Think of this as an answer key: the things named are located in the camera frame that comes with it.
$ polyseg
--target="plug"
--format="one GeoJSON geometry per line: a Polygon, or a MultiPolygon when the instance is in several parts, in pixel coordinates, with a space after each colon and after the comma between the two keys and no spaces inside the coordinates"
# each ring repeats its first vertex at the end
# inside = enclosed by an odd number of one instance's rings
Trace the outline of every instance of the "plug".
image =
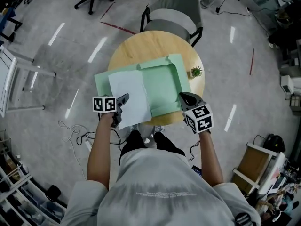
{"type": "Polygon", "coordinates": [[[86,147],[88,148],[88,150],[90,152],[91,149],[92,149],[92,145],[91,145],[91,143],[88,140],[86,141],[86,147]]]}

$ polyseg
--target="gray t-shirt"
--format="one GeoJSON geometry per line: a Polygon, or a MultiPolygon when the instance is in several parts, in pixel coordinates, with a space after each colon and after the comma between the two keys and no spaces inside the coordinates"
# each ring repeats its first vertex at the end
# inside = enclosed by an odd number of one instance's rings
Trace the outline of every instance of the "gray t-shirt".
{"type": "Polygon", "coordinates": [[[109,191],[99,182],[77,182],[61,225],[234,226],[241,212],[261,225],[257,211],[234,183],[211,187],[184,156],[137,149],[123,155],[117,182],[109,191]]]}

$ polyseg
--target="bag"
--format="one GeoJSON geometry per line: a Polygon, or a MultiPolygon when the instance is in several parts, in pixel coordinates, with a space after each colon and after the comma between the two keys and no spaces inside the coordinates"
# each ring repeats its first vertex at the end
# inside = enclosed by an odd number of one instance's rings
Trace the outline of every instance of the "bag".
{"type": "Polygon", "coordinates": [[[283,139],[280,136],[277,135],[275,136],[274,134],[269,134],[268,138],[265,140],[263,144],[263,148],[276,153],[285,152],[283,139]]]}

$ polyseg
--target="shoe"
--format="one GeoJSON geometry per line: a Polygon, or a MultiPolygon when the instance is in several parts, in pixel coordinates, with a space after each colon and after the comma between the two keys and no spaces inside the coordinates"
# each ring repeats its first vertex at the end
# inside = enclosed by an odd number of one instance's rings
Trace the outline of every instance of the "shoe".
{"type": "Polygon", "coordinates": [[[164,126],[155,126],[155,132],[163,132],[165,131],[164,126]]]}
{"type": "Polygon", "coordinates": [[[130,132],[132,132],[133,130],[139,131],[139,129],[138,129],[138,124],[135,124],[135,125],[130,126],[130,132]]]}
{"type": "Polygon", "coordinates": [[[270,48],[274,48],[274,44],[272,44],[272,43],[269,42],[269,47],[270,48]]]}

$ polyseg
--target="small potted plant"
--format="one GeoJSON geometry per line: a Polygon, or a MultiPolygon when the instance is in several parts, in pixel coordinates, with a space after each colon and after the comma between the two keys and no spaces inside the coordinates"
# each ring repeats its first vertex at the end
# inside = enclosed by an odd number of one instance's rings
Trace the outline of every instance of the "small potted plant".
{"type": "Polygon", "coordinates": [[[192,79],[195,77],[198,77],[198,76],[202,76],[202,69],[199,66],[192,68],[188,74],[189,74],[189,77],[192,79]]]}

